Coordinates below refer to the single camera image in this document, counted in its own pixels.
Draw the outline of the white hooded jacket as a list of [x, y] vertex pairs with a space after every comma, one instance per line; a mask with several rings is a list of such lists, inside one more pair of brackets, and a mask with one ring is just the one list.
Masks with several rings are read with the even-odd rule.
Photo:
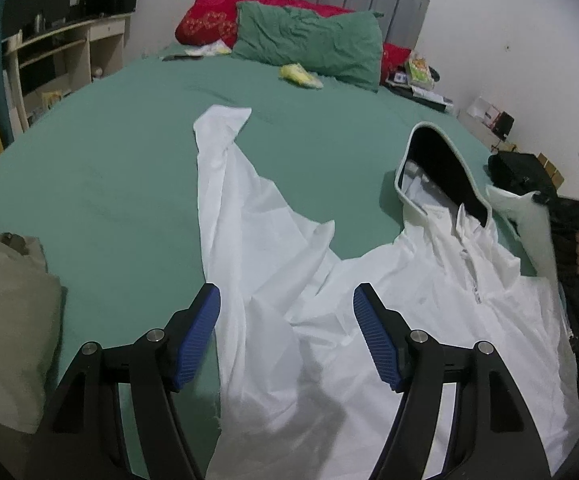
[[[235, 145], [246, 108], [196, 119], [203, 270], [218, 287], [231, 228], [272, 217], [283, 196]], [[476, 419], [487, 478], [538, 479], [579, 440], [577, 365], [559, 294], [521, 274], [446, 133], [413, 127], [396, 171], [403, 227], [335, 264], [303, 301], [274, 307], [300, 356], [259, 346], [254, 306], [216, 325], [221, 430], [212, 479], [365, 479], [384, 456], [398, 478], [450, 469], [457, 413]]]

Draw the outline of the black clothes pile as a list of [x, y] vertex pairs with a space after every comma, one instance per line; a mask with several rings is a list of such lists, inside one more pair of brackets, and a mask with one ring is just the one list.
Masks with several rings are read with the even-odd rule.
[[557, 195], [555, 185], [539, 159], [532, 154], [498, 152], [488, 158], [488, 174], [493, 185], [516, 195], [539, 192]]

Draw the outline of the cardboard boxes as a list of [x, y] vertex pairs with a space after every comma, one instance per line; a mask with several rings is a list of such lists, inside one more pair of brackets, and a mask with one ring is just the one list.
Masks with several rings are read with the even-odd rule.
[[558, 190], [564, 183], [565, 178], [561, 174], [561, 172], [556, 168], [556, 166], [551, 162], [551, 160], [547, 159], [543, 153], [540, 153], [537, 156], [539, 163], [549, 176], [550, 180], [552, 181], [554, 187]]

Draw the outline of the white bedside table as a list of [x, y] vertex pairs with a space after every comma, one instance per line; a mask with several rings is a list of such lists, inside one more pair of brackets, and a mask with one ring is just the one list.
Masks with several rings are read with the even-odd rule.
[[477, 98], [464, 110], [460, 110], [457, 119], [476, 139], [486, 145], [505, 142], [515, 122], [512, 115], [499, 110], [483, 98]]

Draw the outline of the olive folded garment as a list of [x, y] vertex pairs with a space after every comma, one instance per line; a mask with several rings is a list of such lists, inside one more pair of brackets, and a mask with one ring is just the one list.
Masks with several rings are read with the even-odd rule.
[[61, 333], [62, 286], [35, 237], [0, 240], [0, 424], [35, 432]]

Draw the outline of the stack of books and snacks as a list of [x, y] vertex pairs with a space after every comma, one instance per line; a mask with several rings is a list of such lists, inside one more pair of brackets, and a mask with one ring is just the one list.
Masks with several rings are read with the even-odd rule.
[[387, 76], [384, 84], [397, 96], [431, 107], [437, 112], [451, 114], [454, 112], [454, 102], [435, 91], [439, 81], [439, 73], [429, 66], [425, 58], [412, 53], [407, 61]]

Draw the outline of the green bed sheet mattress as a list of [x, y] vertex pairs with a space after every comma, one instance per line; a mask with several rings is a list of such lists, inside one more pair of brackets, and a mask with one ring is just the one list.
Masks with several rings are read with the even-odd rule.
[[303, 301], [331, 266], [398, 234], [391, 188], [412, 128], [434, 122], [487, 183], [487, 148], [455, 118], [326, 79], [303, 90], [274, 67], [145, 58], [77, 91], [0, 156], [0, 232], [40, 241], [62, 286], [61, 333], [46, 396], [88, 339], [123, 344], [186, 306], [206, 280], [198, 229], [194, 120], [214, 104], [250, 109], [235, 145], [283, 203], [231, 228], [221, 311], [254, 306], [259, 346], [300, 356], [274, 307]]

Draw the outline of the green pillow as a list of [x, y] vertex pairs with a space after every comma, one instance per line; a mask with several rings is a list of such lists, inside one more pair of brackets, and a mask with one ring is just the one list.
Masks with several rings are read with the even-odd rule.
[[233, 54], [273, 66], [299, 64], [308, 72], [377, 91], [383, 35], [367, 11], [325, 18], [296, 6], [241, 1]]

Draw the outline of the yellow green small cloth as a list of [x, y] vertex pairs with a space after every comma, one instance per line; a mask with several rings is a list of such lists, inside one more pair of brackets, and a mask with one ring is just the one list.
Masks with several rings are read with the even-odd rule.
[[280, 67], [280, 78], [305, 89], [320, 90], [323, 88], [322, 81], [308, 73], [299, 63], [286, 64]]

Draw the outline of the white wooden desk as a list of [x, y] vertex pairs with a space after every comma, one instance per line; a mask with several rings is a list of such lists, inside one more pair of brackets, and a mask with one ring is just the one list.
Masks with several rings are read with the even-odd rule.
[[19, 136], [59, 100], [124, 67], [129, 13], [53, 27], [2, 41], [10, 124]]

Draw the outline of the white paper on bed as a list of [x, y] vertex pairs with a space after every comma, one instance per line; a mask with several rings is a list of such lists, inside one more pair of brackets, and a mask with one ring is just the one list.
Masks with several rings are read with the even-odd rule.
[[232, 49], [228, 47], [221, 39], [212, 44], [204, 44], [201, 47], [187, 48], [184, 55], [189, 58], [212, 58], [213, 56], [230, 55]]

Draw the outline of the black phone on bed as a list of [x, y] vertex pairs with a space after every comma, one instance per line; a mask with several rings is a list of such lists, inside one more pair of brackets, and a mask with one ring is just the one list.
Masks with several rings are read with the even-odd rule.
[[192, 54], [168, 54], [162, 56], [160, 61], [163, 62], [174, 62], [174, 61], [201, 61], [204, 58], [203, 55], [192, 55]]

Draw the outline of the red pillow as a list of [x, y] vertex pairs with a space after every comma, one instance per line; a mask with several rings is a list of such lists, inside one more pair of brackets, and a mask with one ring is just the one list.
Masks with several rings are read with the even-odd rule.
[[322, 18], [332, 18], [351, 10], [340, 6], [312, 3], [306, 0], [195, 0], [175, 30], [180, 44], [201, 47], [222, 40], [229, 48], [238, 39], [238, 8], [240, 1], [257, 1], [268, 6], [291, 6], [313, 11]]

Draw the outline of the black computer monitor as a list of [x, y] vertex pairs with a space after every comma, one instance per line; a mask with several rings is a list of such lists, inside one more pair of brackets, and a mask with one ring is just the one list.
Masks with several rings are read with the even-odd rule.
[[2, 18], [2, 37], [17, 34], [29, 25], [37, 15], [47, 23], [54, 23], [66, 18], [70, 0], [5, 0]]

